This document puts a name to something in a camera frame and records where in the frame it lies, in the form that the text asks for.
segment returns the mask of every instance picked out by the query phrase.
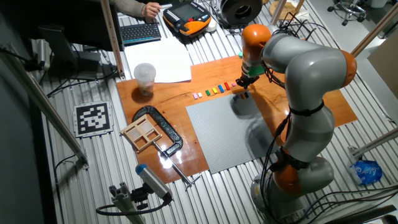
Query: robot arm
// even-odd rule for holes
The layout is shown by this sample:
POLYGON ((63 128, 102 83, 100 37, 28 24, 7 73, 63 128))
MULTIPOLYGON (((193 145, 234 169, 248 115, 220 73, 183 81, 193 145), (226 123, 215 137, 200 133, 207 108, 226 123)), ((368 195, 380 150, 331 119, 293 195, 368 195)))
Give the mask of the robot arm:
MULTIPOLYGON (((332 166, 326 159, 317 157, 329 144, 335 128, 333 114, 322 99, 325 93, 350 83, 356 73, 356 61, 351 54, 342 50, 309 43, 286 34, 271 38, 267 35, 256 37, 256 40, 268 40, 261 51, 252 50, 245 43, 249 39, 249 46, 255 45, 252 34, 245 30, 242 33, 244 58, 239 81, 255 81, 259 78, 246 72, 252 69, 251 66, 257 66, 257 60, 252 63, 248 58, 257 56, 270 69, 285 74, 285 90, 291 114, 290 129, 285 144, 280 148, 279 166, 274 166, 278 169, 273 170, 274 175, 268 185, 272 192, 269 193, 269 200, 273 206, 279 203, 283 210, 284 203, 320 190, 333 181, 332 166)), ((258 191, 260 181, 259 177, 254 179, 251 192, 256 206, 264 210, 264 201, 259 194, 266 192, 258 191)))

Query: orange device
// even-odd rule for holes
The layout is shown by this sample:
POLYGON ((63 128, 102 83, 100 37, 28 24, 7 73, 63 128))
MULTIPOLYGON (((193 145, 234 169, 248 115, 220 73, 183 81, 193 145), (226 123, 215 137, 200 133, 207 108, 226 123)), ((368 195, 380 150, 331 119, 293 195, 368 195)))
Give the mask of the orange device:
POLYGON ((179 4, 166 9, 164 21, 183 35, 194 36, 203 32, 210 23, 210 13, 197 3, 179 4))

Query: person's hand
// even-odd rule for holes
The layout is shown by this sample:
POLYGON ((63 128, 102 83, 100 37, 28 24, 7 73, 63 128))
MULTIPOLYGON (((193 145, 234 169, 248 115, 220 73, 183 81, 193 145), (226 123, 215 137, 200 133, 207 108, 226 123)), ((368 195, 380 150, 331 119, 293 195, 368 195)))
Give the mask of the person's hand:
POLYGON ((142 10, 142 16, 146 18, 155 19, 156 15, 160 12, 160 6, 157 2, 148 2, 142 10))

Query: chair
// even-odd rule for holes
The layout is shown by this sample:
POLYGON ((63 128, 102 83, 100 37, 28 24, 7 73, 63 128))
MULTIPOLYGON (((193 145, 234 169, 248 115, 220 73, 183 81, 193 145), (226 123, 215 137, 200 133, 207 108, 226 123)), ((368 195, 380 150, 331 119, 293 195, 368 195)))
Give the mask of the chair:
POLYGON ((344 21, 341 25, 345 26, 347 25, 349 19, 351 16, 355 16, 358 22, 362 22, 365 20, 366 17, 366 11, 359 7, 358 4, 363 3, 363 0, 349 0, 349 1, 343 1, 343 0, 338 0, 338 3, 335 4, 334 6, 328 7, 328 12, 333 12, 337 9, 342 9, 346 12, 344 21))

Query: computer monitor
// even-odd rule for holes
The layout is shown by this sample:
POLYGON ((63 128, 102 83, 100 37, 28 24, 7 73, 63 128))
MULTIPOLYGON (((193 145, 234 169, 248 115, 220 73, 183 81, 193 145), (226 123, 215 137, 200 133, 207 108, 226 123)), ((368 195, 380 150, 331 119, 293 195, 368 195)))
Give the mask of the computer monitor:
MULTIPOLYGON (((123 51, 116 6, 111 3, 110 8, 123 51)), ((0 0, 0 12, 22 37, 45 39, 50 44, 54 54, 50 76, 96 78, 101 55, 76 53, 71 43, 112 51, 100 0, 0 0)))

